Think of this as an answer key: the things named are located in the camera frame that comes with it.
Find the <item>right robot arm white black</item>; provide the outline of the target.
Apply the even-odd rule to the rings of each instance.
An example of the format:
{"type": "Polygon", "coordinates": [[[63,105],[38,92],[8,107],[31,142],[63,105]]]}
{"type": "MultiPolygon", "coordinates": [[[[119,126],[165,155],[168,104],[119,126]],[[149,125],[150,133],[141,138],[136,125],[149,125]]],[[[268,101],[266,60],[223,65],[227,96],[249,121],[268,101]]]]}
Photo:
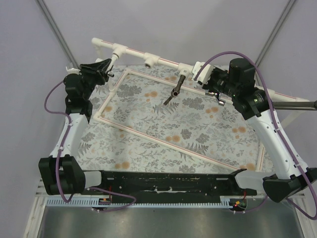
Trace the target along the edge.
{"type": "Polygon", "coordinates": [[[217,99],[231,98],[237,110],[253,128],[269,154],[272,174],[244,170],[235,175],[240,188],[264,191],[280,202],[315,182],[317,170],[301,159],[278,121],[277,113],[265,91],[255,87],[255,67],[244,58],[233,59],[228,70],[205,63],[194,74],[195,80],[217,99]]]}

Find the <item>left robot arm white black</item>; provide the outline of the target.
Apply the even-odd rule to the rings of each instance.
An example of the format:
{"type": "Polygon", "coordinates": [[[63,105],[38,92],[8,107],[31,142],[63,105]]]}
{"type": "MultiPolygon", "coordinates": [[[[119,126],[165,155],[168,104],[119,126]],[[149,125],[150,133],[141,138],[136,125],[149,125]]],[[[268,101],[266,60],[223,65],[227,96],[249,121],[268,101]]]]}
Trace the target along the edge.
{"type": "Polygon", "coordinates": [[[50,114],[63,115],[65,123],[57,145],[48,157],[39,160],[38,167],[47,194],[60,195],[66,203],[85,188],[101,183],[101,173],[84,172],[76,156],[82,134],[92,117],[90,96],[97,85],[105,85],[113,76],[112,68],[112,59],[81,64],[60,82],[66,91],[65,111],[52,111],[44,106],[50,114]]]}

